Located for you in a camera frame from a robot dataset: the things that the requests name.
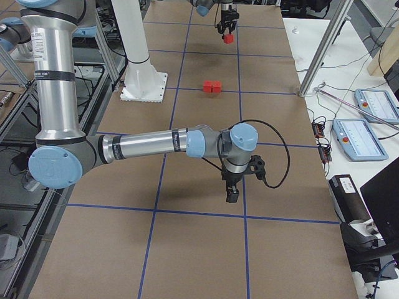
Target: brown table surface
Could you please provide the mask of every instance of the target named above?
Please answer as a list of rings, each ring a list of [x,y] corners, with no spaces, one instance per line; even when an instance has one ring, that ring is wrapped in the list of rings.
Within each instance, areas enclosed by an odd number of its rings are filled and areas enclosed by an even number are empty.
[[[258,118],[289,144],[286,182],[268,189],[247,177],[227,204],[220,173],[184,153],[94,169],[75,187],[30,298],[357,298],[279,8],[239,6],[230,45],[215,10],[201,18],[188,3],[151,3],[145,30],[152,64],[169,74],[165,98],[113,94],[99,133]],[[204,80],[224,91],[202,92]],[[275,184],[284,147],[255,127]]]

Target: white label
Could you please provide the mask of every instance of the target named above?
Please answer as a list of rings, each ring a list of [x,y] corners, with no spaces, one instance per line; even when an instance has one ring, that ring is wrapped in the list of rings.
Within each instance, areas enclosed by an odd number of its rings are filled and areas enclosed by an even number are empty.
[[[44,32],[33,32],[31,34],[31,37],[32,37],[32,48],[33,48],[34,60],[35,61],[47,60]]]
[[[340,178],[339,180],[341,181],[345,193],[356,193],[355,187],[352,185],[349,178]]]

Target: blue cap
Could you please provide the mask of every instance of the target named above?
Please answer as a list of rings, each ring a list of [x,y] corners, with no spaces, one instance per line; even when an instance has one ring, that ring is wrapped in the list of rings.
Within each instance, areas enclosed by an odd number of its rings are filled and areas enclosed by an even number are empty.
[[[205,137],[199,130],[187,132],[186,154],[192,158],[202,158],[205,154]]]
[[[9,52],[11,51],[14,46],[12,43],[10,43],[8,40],[6,39],[0,39],[0,46],[6,51]]]
[[[209,13],[209,9],[206,8],[205,6],[199,5],[197,6],[197,13],[201,16],[204,17]]]
[[[18,17],[7,17],[0,21],[4,25],[23,25],[24,23]]]
[[[16,0],[20,5],[29,8],[42,8],[56,3],[58,0]]]
[[[42,146],[29,158],[33,178],[49,188],[62,189],[83,175],[82,164],[74,154],[58,146]]]
[[[233,143],[243,151],[253,151],[257,144],[257,131],[247,123],[239,123],[230,130]]]
[[[97,26],[93,26],[93,27],[78,28],[72,36],[73,37],[95,37],[96,33],[97,33]]]

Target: red block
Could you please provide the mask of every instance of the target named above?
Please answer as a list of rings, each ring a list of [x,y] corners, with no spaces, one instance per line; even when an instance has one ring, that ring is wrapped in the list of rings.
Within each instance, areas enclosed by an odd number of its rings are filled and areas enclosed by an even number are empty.
[[[212,81],[209,80],[204,81],[203,91],[209,93],[212,92]]]
[[[232,42],[234,42],[234,35],[232,33],[226,34],[223,37],[223,42],[225,44],[231,44]]]
[[[213,81],[212,82],[212,92],[219,93],[222,91],[222,82],[220,81]]]

